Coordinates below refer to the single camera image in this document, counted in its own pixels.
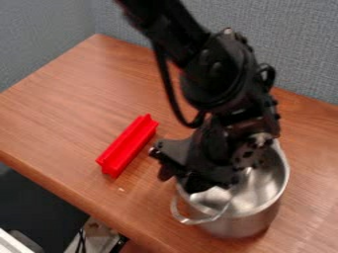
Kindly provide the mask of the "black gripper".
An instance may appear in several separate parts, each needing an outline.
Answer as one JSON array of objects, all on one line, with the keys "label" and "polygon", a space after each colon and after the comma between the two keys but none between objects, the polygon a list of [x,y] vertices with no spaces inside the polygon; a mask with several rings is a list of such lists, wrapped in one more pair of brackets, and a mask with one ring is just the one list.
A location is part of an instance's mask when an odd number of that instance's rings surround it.
[{"label": "black gripper", "polygon": [[207,127],[184,139],[159,139],[150,149],[150,156],[160,164],[159,180],[182,177],[190,194],[211,187],[230,189],[240,182],[250,140],[247,135],[235,136],[223,128]]}]

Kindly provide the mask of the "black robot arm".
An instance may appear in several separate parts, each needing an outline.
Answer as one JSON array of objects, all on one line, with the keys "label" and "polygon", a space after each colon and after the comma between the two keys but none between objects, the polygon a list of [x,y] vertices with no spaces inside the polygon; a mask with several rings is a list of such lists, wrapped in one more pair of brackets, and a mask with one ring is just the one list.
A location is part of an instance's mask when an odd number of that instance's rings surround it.
[{"label": "black robot arm", "polygon": [[228,189],[280,136],[276,71],[258,62],[246,37],[207,31],[179,0],[115,2],[151,41],[171,109],[192,129],[190,137],[154,145],[159,179],[175,178],[190,194]]}]

